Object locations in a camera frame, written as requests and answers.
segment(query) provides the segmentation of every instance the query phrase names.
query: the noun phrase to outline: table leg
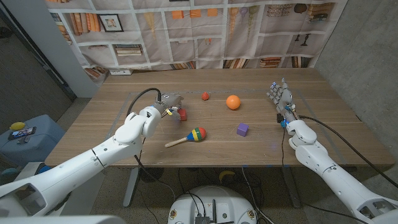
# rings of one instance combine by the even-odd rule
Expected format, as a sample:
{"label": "table leg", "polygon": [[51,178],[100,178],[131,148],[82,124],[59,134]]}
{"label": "table leg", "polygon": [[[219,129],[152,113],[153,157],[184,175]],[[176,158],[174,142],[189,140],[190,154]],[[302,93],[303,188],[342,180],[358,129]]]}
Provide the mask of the table leg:
{"label": "table leg", "polygon": [[132,195],[138,183],[138,171],[138,167],[131,169],[129,183],[127,184],[126,194],[124,195],[123,207],[128,207],[131,204]]}
{"label": "table leg", "polygon": [[290,199],[292,201],[293,207],[301,208],[301,203],[299,200],[299,194],[297,193],[296,183],[294,181],[292,169],[290,167],[282,167],[282,173],[284,175],[285,184],[287,190],[289,191]]}

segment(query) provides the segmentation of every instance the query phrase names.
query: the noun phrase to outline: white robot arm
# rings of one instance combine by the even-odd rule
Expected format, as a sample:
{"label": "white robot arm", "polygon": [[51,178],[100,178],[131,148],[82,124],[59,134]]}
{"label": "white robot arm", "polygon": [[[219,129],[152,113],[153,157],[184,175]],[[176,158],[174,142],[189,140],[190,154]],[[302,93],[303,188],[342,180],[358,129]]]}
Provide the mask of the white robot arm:
{"label": "white robot arm", "polygon": [[398,219],[398,201],[371,192],[351,174],[333,161],[325,147],[317,141],[317,134],[304,121],[299,120],[292,103],[292,94],[284,79],[282,87],[273,83],[268,97],[282,113],[290,146],[298,161],[316,172],[351,214],[366,223],[394,223]]}
{"label": "white robot arm", "polygon": [[151,137],[161,114],[180,105],[180,95],[162,95],[139,114],[131,113],[105,142],[39,175],[0,186],[0,217],[42,216],[52,212],[67,195],[105,167],[139,154],[141,135]]}

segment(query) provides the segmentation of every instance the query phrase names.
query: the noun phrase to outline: bookshelf backdrop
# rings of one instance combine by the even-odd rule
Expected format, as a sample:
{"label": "bookshelf backdrop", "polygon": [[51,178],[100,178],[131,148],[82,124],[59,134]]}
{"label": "bookshelf backdrop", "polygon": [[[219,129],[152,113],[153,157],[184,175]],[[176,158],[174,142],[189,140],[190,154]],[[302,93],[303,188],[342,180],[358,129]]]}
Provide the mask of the bookshelf backdrop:
{"label": "bookshelf backdrop", "polygon": [[314,67],[346,2],[46,0],[81,66],[100,74]]}

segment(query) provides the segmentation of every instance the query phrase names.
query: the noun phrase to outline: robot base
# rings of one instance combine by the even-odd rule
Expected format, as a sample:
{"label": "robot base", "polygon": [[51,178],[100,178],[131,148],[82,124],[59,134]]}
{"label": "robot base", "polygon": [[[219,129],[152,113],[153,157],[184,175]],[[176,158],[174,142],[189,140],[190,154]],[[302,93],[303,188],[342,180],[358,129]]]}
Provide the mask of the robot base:
{"label": "robot base", "polygon": [[190,190],[202,199],[206,217],[203,217],[203,205],[199,198],[189,194],[182,195],[172,205],[168,224],[184,223],[242,223],[255,224],[256,213],[248,200],[237,192],[222,186],[201,186]]}

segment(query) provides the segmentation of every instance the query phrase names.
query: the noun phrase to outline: maraca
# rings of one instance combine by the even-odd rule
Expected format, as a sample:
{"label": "maraca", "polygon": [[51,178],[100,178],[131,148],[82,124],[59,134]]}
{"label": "maraca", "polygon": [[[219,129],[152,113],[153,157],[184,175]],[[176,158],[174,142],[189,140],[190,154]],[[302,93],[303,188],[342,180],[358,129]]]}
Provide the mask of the maraca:
{"label": "maraca", "polygon": [[181,138],[176,141],[169,142],[166,145],[164,145],[164,147],[171,147],[180,142],[185,142],[185,141],[200,141],[200,140],[204,139],[205,137],[206,137],[206,130],[204,128],[195,128],[186,137]]}

